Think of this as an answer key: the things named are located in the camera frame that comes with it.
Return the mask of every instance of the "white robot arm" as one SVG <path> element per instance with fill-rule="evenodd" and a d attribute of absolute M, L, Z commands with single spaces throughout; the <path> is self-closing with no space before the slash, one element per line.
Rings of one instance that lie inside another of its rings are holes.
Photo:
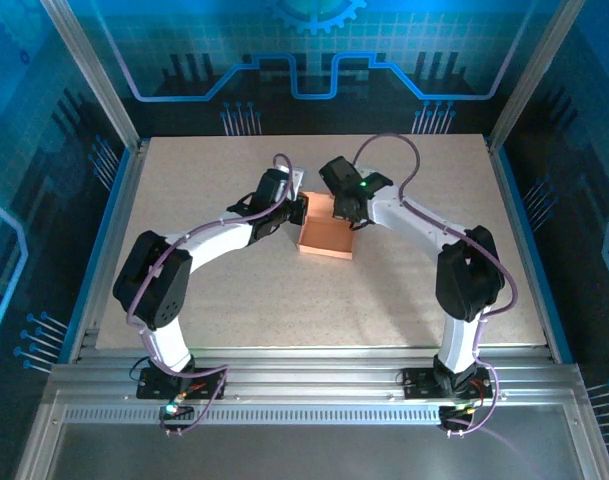
<path fill-rule="evenodd" d="M 433 372 L 445 394 L 457 392 L 477 371 L 473 354 L 477 324 L 482 311 L 495 302 L 504 286 L 502 274 L 465 242 L 403 206 L 397 187 L 378 172 L 356 169 L 338 157 L 327 163 L 320 174 L 335 196 L 336 217 L 353 222 L 357 225 L 355 229 L 369 224 L 387 227 L 417 245 L 436 263 L 436 297 L 446 312 L 446 323 Z M 229 207 L 221 219 L 243 219 L 274 205 L 282 196 L 287 179 L 283 167 L 267 170 L 257 190 Z M 162 270 L 152 279 L 135 309 L 141 321 L 140 333 L 153 354 L 154 365 L 163 366 L 166 373 L 194 371 L 194 359 L 184 342 L 178 319 L 190 274 L 227 252 L 247 247 L 274 233 L 286 221 L 302 225 L 307 207 L 306 197 L 299 194 L 303 180 L 304 171 L 294 169 L 292 191 L 270 215 L 250 222 L 225 224 L 222 221 L 221 226 L 189 239 L 164 261 Z M 497 257 L 488 230 L 483 227 L 465 230 L 412 200 L 405 200 L 424 217 L 469 236 Z M 113 288 L 113 295 L 124 310 L 129 309 L 162 252 L 184 235 L 161 236 L 151 231 L 140 235 Z"/>
<path fill-rule="evenodd" d="M 307 198 L 299 195 L 304 176 L 303 169 L 293 169 L 292 189 L 271 214 L 255 221 L 225 224 L 225 219 L 243 219 L 277 203 L 287 185 L 288 169 L 282 166 L 269 169 L 255 192 L 229 207 L 220 217 L 221 226 L 190 238 L 164 261 L 162 270 L 151 281 L 135 310 L 142 322 L 142 339 L 153 353 L 153 364 L 163 365 L 175 373 L 192 371 L 193 357 L 184 342 L 178 317 L 190 274 L 227 252 L 273 234 L 286 221 L 301 225 L 307 208 Z M 184 235 L 186 233 L 160 236 L 148 231 L 138 237 L 113 287 L 113 295 L 124 310 L 128 310 L 162 252 Z"/>
<path fill-rule="evenodd" d="M 481 253 L 435 225 L 470 237 L 497 258 L 491 233 L 481 226 L 466 230 L 404 198 L 422 216 L 433 220 L 427 221 L 402 204 L 399 189 L 390 179 L 355 167 L 344 157 L 328 162 L 320 175 L 335 196 L 335 217 L 357 225 L 354 230 L 382 225 L 418 246 L 437 265 L 435 294 L 446 318 L 442 344 L 434 359 L 434 376 L 446 393 L 457 391 L 477 370 L 473 350 L 478 322 L 497 300 L 504 277 Z"/>

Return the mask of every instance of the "orange cardboard box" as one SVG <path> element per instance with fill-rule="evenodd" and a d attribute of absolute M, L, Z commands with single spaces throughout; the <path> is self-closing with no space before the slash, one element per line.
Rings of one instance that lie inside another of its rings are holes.
<path fill-rule="evenodd" d="M 333 218 L 332 195 L 302 192 L 308 197 L 308 210 L 297 249 L 302 253 L 353 259 L 353 237 L 350 222 Z"/>

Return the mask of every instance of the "beige tabletop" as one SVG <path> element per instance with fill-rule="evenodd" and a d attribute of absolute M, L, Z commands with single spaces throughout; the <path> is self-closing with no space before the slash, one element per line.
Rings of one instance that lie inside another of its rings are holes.
<path fill-rule="evenodd" d="M 485 344 L 545 343 L 515 239 L 480 135 L 409 136 L 422 167 L 407 194 L 442 217 L 494 235 L 501 261 L 515 277 L 517 306 L 489 320 Z M 351 160 L 366 135 L 182 137 L 151 141 L 118 269 L 135 238 L 188 230 L 217 219 L 252 191 L 277 152 L 308 170 L 304 190 L 324 192 L 318 169 L 338 155 Z M 409 147 L 381 139 L 361 163 L 400 183 L 413 168 Z M 298 253 L 299 227 L 231 252 L 196 271 L 180 314 L 189 347 L 433 347 L 444 314 L 435 295 L 435 265 L 384 227 L 356 234 L 352 261 Z M 504 305 L 509 287 L 500 293 Z M 98 348 L 140 348 L 111 296 Z"/>

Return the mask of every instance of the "purple cable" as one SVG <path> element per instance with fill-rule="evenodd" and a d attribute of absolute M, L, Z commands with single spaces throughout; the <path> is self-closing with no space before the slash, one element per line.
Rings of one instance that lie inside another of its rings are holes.
<path fill-rule="evenodd" d="M 466 420 L 459 420 L 457 418 L 451 418 L 451 419 L 449 419 L 449 422 L 459 423 L 460 425 L 466 425 L 466 426 L 470 426 L 471 425 Z M 535 467 L 533 467 L 533 465 L 531 465 L 529 459 L 526 458 L 524 456 L 524 454 L 522 452 L 520 452 L 519 448 L 517 448 L 515 445 L 513 445 L 512 442 L 510 442 L 508 439 L 504 438 L 499 433 L 497 433 L 497 432 L 495 432 L 493 430 L 490 430 L 488 428 L 480 428 L 480 430 L 482 432 L 486 433 L 487 435 L 493 437 L 494 439 L 499 440 L 501 443 L 503 443 L 506 446 L 506 448 L 508 448 L 520 460 L 522 460 L 522 462 L 524 462 L 524 464 L 526 464 L 526 466 L 529 468 L 531 473 L 533 473 L 539 480 L 544 480 L 544 476 Z"/>
<path fill-rule="evenodd" d="M 504 275 L 504 277 L 508 281 L 509 285 L 511 286 L 511 300 L 502 308 L 498 308 L 497 310 L 493 310 L 491 312 L 488 312 L 488 313 L 480 316 L 479 323 L 478 323 L 477 329 L 475 331 L 475 338 L 473 341 L 473 357 L 475 358 L 475 361 L 477 363 L 479 363 L 483 367 L 487 368 L 493 375 L 493 379 L 495 380 L 495 391 L 493 392 L 493 401 L 491 403 L 491 407 L 489 409 L 488 414 L 477 425 L 471 427 L 469 424 L 469 428 L 466 431 L 460 432 L 460 435 L 462 435 L 462 436 L 468 435 L 469 433 L 473 433 L 476 430 L 481 429 L 482 426 L 486 422 L 488 422 L 488 420 L 491 418 L 491 415 L 493 414 L 493 412 L 495 411 L 495 408 L 497 407 L 497 401 L 499 399 L 499 392 L 500 392 L 500 382 L 499 382 L 499 377 L 497 375 L 497 371 L 495 370 L 493 365 L 480 360 L 479 356 L 478 356 L 479 355 L 479 343 L 482 338 L 482 331 L 484 328 L 483 325 L 484 325 L 484 323 L 486 323 L 488 317 L 491 317 L 494 315 L 499 315 L 500 313 L 505 313 L 515 306 L 515 304 L 517 303 L 517 298 L 518 298 L 517 283 L 515 283 L 515 279 L 513 278 L 511 273 L 506 269 L 506 267 L 504 267 L 504 265 L 502 265 L 500 263 L 500 261 L 497 258 L 495 258 L 494 255 L 492 255 L 488 250 L 486 250 L 484 247 L 482 247 L 479 243 L 477 243 L 476 241 L 467 237 L 466 235 L 458 232 L 457 230 L 450 228 L 448 225 L 444 225 L 442 222 L 439 222 L 439 221 L 431 218 L 430 216 L 426 215 L 424 212 L 421 212 L 417 208 L 413 207 L 413 205 L 408 203 L 406 200 L 404 200 L 404 189 L 411 182 L 411 180 L 413 180 L 413 178 L 415 177 L 415 175 L 417 175 L 417 172 L 420 169 L 420 152 L 417 149 L 417 146 L 410 139 L 408 139 L 405 136 L 400 135 L 398 133 L 381 133 L 379 135 L 374 135 L 371 138 L 369 138 L 368 140 L 366 140 L 362 144 L 362 146 L 357 150 L 357 153 L 355 154 L 355 158 L 353 159 L 353 165 L 357 164 L 357 160 L 359 159 L 359 156 L 361 155 L 362 151 L 368 144 L 370 144 L 374 140 L 376 140 L 378 138 L 382 138 L 382 137 L 392 137 L 392 138 L 397 138 L 397 139 L 403 140 L 404 142 L 406 142 L 406 144 L 408 144 L 411 147 L 411 149 L 415 153 L 415 168 L 413 169 L 411 174 L 402 182 L 402 184 L 400 185 L 400 188 L 399 188 L 398 197 L 399 197 L 400 202 L 402 202 L 402 205 L 404 205 L 404 207 L 407 210 L 409 210 L 412 214 L 421 218 L 425 222 L 428 222 L 429 224 L 433 225 L 435 228 L 439 228 L 441 231 L 451 234 L 454 237 L 458 238 L 459 240 L 466 242 L 469 246 L 475 248 L 478 252 L 480 252 L 482 255 L 484 255 L 484 257 L 486 257 L 495 266 L 495 268 L 497 268 L 500 272 L 502 272 L 502 275 Z"/>
<path fill-rule="evenodd" d="M 291 162 L 291 160 L 288 158 L 288 156 L 286 154 L 277 153 L 273 157 L 273 166 L 277 166 L 278 158 L 282 158 L 284 160 L 284 162 L 286 163 L 286 166 L 288 167 L 288 170 L 289 170 L 288 180 L 286 181 L 286 188 L 284 188 L 284 191 L 282 192 L 282 195 L 280 196 L 279 200 L 275 204 L 271 205 L 269 208 L 267 208 L 259 213 L 256 213 L 254 215 L 249 215 L 248 217 L 226 218 L 226 219 L 221 219 L 219 221 L 213 221 L 210 223 L 206 223 L 204 225 L 200 225 L 199 227 L 195 227 L 194 229 L 190 230 L 186 235 L 184 235 L 183 237 L 181 237 L 177 241 L 175 241 L 175 243 L 173 243 L 170 247 L 168 247 L 164 251 L 164 253 L 162 253 L 162 255 L 160 255 L 160 258 L 157 259 L 157 261 L 153 264 L 153 266 L 149 270 L 148 274 L 144 278 L 142 285 L 140 285 L 139 290 L 137 291 L 137 293 L 135 294 L 135 297 L 133 298 L 133 302 L 131 302 L 131 305 L 129 306 L 128 311 L 126 312 L 126 324 L 127 325 L 138 328 L 138 329 L 140 329 L 142 327 L 142 325 L 140 325 L 134 321 L 135 309 L 137 308 L 140 301 L 142 300 L 142 296 L 144 295 L 144 292 L 150 285 L 151 280 L 153 279 L 153 277 L 155 277 L 157 272 L 162 267 L 162 264 L 166 261 L 168 256 L 174 250 L 176 250 L 177 248 L 182 246 L 184 243 L 186 243 L 188 240 L 190 240 L 191 238 L 193 238 L 195 235 L 197 235 L 199 233 L 205 232 L 211 228 L 215 228 L 215 227 L 222 226 L 222 225 L 232 225 L 232 224 L 236 224 L 236 223 L 248 223 L 253 220 L 258 220 L 262 217 L 265 217 L 266 215 L 269 215 L 271 212 L 273 212 L 274 210 L 279 208 L 280 205 L 282 205 L 282 203 L 284 203 L 289 192 L 291 192 L 293 189 L 293 163 Z M 164 373 L 166 373 L 168 375 L 172 375 L 172 376 L 180 377 L 180 378 L 201 378 L 201 377 L 206 377 L 206 376 L 212 375 L 214 373 L 218 373 L 218 372 L 222 372 L 222 371 L 224 372 L 224 375 L 222 375 L 222 378 L 220 379 L 220 382 L 218 383 L 218 386 L 215 389 L 215 393 L 209 400 L 208 404 L 206 405 L 206 408 L 204 408 L 202 413 L 195 419 L 195 421 L 191 425 L 189 425 L 185 429 L 178 429 L 177 431 L 173 432 L 173 434 L 181 435 L 182 431 L 191 431 L 202 420 L 202 418 L 204 418 L 209 407 L 215 400 L 215 397 L 217 397 L 217 394 L 219 393 L 222 386 L 224 385 L 224 381 L 228 375 L 228 366 L 222 365 L 221 367 L 212 368 L 210 370 L 204 370 L 204 371 L 198 372 L 198 373 L 174 372 L 173 370 L 168 368 L 166 365 L 160 364 L 159 362 L 157 362 L 154 359 L 155 354 L 154 354 L 153 348 L 151 347 L 150 343 L 148 343 L 144 340 L 143 340 L 143 343 L 144 343 L 144 347 L 146 348 L 146 350 L 149 354 L 151 362 L 153 362 L 157 368 L 159 368 L 161 371 L 163 371 Z"/>

